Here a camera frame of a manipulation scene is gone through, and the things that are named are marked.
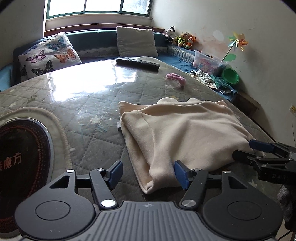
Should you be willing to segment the cream knit garment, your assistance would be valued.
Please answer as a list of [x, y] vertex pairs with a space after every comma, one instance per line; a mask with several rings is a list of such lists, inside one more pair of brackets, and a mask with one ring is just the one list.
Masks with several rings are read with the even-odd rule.
[[173, 165], [217, 170], [235, 150], [250, 152], [252, 135], [224, 101], [162, 98], [152, 105], [119, 102], [120, 127], [145, 194], [178, 187]]

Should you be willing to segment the round table heater insert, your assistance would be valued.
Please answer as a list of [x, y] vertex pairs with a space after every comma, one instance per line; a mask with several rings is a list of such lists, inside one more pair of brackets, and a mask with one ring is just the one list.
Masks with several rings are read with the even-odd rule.
[[26, 107], [1, 117], [1, 240], [18, 240], [17, 206], [72, 167], [58, 117]]

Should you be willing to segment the green plastic bowl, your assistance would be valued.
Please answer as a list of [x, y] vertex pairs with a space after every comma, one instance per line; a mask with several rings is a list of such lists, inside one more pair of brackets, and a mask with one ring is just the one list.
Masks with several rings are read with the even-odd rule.
[[239, 76], [237, 72], [231, 68], [225, 68], [222, 71], [221, 77], [230, 85], [236, 85], [239, 83]]

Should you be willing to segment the pink cloth item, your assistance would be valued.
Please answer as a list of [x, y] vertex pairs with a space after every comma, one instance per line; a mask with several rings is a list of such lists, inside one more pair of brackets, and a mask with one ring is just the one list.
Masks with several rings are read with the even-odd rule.
[[186, 85], [186, 79], [176, 73], [168, 73], [166, 78], [177, 81], [181, 87]]

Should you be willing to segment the clear plastic storage box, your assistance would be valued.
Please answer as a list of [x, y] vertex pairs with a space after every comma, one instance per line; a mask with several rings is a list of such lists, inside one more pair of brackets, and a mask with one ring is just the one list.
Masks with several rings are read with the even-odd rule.
[[195, 50], [193, 66], [202, 70], [204, 73], [208, 73], [209, 75], [214, 74], [221, 64], [220, 59], [205, 54], [202, 51]]

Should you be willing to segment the colourful paper pinwheel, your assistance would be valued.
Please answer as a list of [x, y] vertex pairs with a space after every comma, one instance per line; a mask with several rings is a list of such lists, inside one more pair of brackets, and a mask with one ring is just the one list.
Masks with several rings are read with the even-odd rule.
[[235, 49], [240, 49], [241, 51], [244, 51], [244, 47], [248, 45], [248, 41], [245, 39], [245, 35], [243, 33], [238, 34], [236, 32], [233, 32], [232, 35], [228, 37], [228, 39], [230, 41], [228, 45], [229, 49], [222, 58], [221, 63], [234, 61], [237, 56], [231, 51], [235, 51]]

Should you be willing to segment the black remote control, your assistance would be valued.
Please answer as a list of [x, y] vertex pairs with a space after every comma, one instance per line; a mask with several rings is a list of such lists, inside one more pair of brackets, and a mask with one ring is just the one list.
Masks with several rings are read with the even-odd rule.
[[120, 66], [158, 72], [160, 64], [152, 63], [150, 61], [132, 59], [132, 58], [117, 58], [116, 64]]

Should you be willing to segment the orange plush toy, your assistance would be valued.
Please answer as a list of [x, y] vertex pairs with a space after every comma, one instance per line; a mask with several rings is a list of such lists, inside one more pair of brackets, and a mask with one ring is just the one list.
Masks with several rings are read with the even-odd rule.
[[177, 46], [185, 48], [187, 50], [193, 49], [193, 44], [196, 42], [196, 37], [189, 32], [185, 32], [179, 35], [177, 40]]

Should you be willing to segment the butterfly print pillow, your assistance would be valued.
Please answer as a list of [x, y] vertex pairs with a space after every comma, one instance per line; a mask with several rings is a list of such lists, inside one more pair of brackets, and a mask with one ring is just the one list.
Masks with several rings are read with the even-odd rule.
[[64, 32], [53, 35], [28, 48], [18, 56], [18, 61], [22, 82], [82, 63]]

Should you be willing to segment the blue sofa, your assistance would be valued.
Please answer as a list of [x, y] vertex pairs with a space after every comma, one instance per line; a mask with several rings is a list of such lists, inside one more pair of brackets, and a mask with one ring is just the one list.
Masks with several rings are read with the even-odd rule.
[[[74, 31], [66, 33], [66, 36], [83, 63], [119, 56], [116, 29]], [[47, 43], [52, 37], [39, 39], [14, 49], [13, 62], [1, 69], [1, 91], [19, 84], [21, 78], [27, 73], [26, 68], [20, 66], [18, 56], [29, 50], [36, 50], [37, 44]], [[197, 68], [193, 66], [194, 51], [169, 44], [167, 37], [162, 33], [154, 32], [154, 41], [159, 60], [186, 73], [197, 71]]]

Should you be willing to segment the cow plush toy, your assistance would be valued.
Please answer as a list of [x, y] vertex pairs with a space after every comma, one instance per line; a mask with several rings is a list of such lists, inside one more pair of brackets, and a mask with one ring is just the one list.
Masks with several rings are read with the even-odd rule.
[[175, 26], [170, 26], [167, 30], [166, 30], [166, 40], [168, 41], [168, 43], [176, 45], [177, 44], [177, 40], [178, 38], [175, 35]]

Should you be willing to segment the plain beige pillow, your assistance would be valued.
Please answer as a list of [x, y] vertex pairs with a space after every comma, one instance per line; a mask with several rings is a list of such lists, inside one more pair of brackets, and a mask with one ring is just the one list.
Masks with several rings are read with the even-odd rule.
[[152, 29], [117, 26], [116, 35], [120, 57], [158, 57]]

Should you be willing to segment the window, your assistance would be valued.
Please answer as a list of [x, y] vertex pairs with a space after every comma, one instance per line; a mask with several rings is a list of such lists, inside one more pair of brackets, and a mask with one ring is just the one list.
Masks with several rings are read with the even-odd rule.
[[149, 16], [151, 8], [151, 0], [50, 0], [46, 18], [95, 13]]

